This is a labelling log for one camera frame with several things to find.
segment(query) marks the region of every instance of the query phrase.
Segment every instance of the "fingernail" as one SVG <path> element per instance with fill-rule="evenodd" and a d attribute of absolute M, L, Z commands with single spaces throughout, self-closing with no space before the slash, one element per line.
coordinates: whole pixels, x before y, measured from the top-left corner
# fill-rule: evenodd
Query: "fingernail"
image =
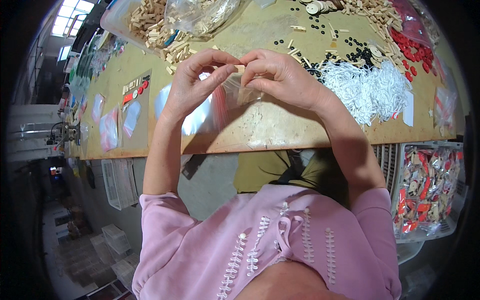
<path fill-rule="evenodd" d="M 234 65 L 228 65 L 227 71 L 228 71 L 229 73 L 233 73 L 233 72 L 236 72 L 236 71 L 238 71 L 238 70 L 237 70 L 237 68 L 235 68 Z"/>

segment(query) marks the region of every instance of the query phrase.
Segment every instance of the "pink sleeve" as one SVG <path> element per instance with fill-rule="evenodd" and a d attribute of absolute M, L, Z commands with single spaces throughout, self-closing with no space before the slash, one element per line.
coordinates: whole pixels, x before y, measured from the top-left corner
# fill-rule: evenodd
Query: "pink sleeve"
<path fill-rule="evenodd" d="M 387 288 L 394 299 L 401 294 L 398 278 L 396 241 L 393 233 L 390 194 L 387 189 L 372 189 L 361 194 L 351 211 L 355 215 L 375 256 L 384 270 Z"/>
<path fill-rule="evenodd" d="M 198 224 L 180 197 L 174 193 L 141 195 L 142 251 L 133 276 L 132 289 L 137 299 L 145 282 L 173 256 L 188 230 Z"/>

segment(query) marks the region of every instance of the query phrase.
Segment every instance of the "pink shirt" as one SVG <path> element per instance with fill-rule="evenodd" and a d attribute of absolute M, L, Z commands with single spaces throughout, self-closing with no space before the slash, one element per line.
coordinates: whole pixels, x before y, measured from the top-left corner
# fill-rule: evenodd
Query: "pink shirt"
<path fill-rule="evenodd" d="M 203 222 L 173 193 L 141 195 L 140 204 L 143 244 L 132 284 L 139 300 L 234 299 L 269 265 L 289 259 L 349 298 L 400 297 L 386 189 L 364 192 L 349 211 L 311 189 L 267 184 Z"/>

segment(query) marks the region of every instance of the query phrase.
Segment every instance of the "white string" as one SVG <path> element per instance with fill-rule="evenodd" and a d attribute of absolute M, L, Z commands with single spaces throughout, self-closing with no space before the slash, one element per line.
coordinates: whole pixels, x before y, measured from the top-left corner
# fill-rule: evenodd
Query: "white string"
<path fill-rule="evenodd" d="M 324 85 L 342 100 L 358 124 L 368 126 L 376 117 L 379 122 L 387 121 L 395 112 L 405 110 L 405 91 L 412 89 L 410 82 L 388 60 L 382 62 L 381 69 L 359 69 L 347 62 L 329 61 L 311 70 L 322 71 L 319 78 Z"/>

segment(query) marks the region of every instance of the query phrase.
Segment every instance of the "woman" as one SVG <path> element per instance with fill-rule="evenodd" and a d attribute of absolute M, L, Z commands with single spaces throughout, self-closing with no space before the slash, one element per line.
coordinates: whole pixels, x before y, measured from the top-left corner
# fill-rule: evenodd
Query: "woman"
<path fill-rule="evenodd" d="M 181 125 L 234 64 L 246 66 L 245 87 L 320 117 L 351 210 L 312 189 L 267 184 L 237 194 L 203 222 L 189 216 L 177 196 Z M 200 81 L 202 71 L 213 72 Z M 239 60 L 207 49 L 182 62 L 155 128 L 143 192 L 132 284 L 138 299 L 400 297 L 390 196 L 372 148 L 338 97 L 289 55 L 257 49 Z"/>

